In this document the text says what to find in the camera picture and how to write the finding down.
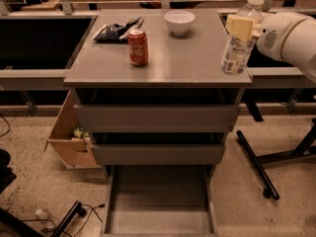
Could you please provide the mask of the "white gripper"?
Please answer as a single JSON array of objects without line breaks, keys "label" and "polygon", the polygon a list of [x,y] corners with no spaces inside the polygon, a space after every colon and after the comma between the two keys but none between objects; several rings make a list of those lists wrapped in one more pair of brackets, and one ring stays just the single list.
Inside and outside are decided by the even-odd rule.
[{"label": "white gripper", "polygon": [[[301,31],[306,15],[279,12],[266,17],[261,23],[261,35],[257,42],[261,54],[286,63],[306,63],[308,55]],[[252,18],[230,14],[225,29],[238,40],[248,41],[256,21]]]}]

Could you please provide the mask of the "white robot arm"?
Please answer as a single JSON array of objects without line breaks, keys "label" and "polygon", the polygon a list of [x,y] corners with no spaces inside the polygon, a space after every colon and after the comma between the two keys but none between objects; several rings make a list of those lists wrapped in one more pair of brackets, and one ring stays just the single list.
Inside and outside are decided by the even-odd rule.
[{"label": "white robot arm", "polygon": [[243,73],[255,44],[259,53],[293,65],[310,81],[316,80],[315,19],[295,13],[266,14],[259,23],[252,18],[230,14],[223,51],[222,70],[227,74]]}]

